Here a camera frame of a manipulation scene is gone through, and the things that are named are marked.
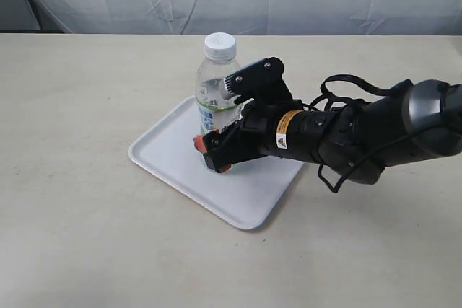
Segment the warning label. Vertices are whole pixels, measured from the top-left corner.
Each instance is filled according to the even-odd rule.
[[[292,118],[301,110],[289,111],[282,116],[276,129],[276,145],[278,148],[287,149],[287,129],[289,128]]]

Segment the water bottle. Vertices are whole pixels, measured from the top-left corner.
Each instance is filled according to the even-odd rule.
[[[241,105],[234,98],[225,100],[219,92],[224,77],[240,69],[235,60],[236,40],[230,34],[215,32],[204,42],[205,59],[197,70],[196,102],[199,107],[202,134],[222,131],[240,117]]]

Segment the table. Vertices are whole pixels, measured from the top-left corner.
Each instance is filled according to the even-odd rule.
[[[203,39],[0,35],[0,307],[458,307],[462,156],[338,195],[305,165],[254,232],[128,160],[193,93]],[[382,87],[462,82],[462,38],[237,44],[241,64],[280,57],[306,101],[340,72]]]

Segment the robotic arm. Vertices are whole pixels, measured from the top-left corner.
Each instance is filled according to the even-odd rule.
[[[292,98],[283,72],[278,58],[266,58],[223,79],[225,99],[239,95],[236,104],[251,101],[223,132],[194,139],[208,168],[224,172],[231,164],[268,155],[311,162],[319,164],[319,178],[337,193],[345,180],[375,184],[386,167],[462,152],[460,84],[406,80],[380,89],[342,74],[327,78],[321,96],[307,105]],[[336,96],[326,86],[334,81],[383,98],[369,103]],[[324,100],[324,110],[316,108]],[[341,175],[335,185],[322,175],[325,165]]]

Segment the plastic tray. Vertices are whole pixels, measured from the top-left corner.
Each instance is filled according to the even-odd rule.
[[[264,157],[224,174],[205,167],[193,146],[199,112],[189,97],[138,138],[130,159],[238,229],[255,229],[271,213],[302,162]]]

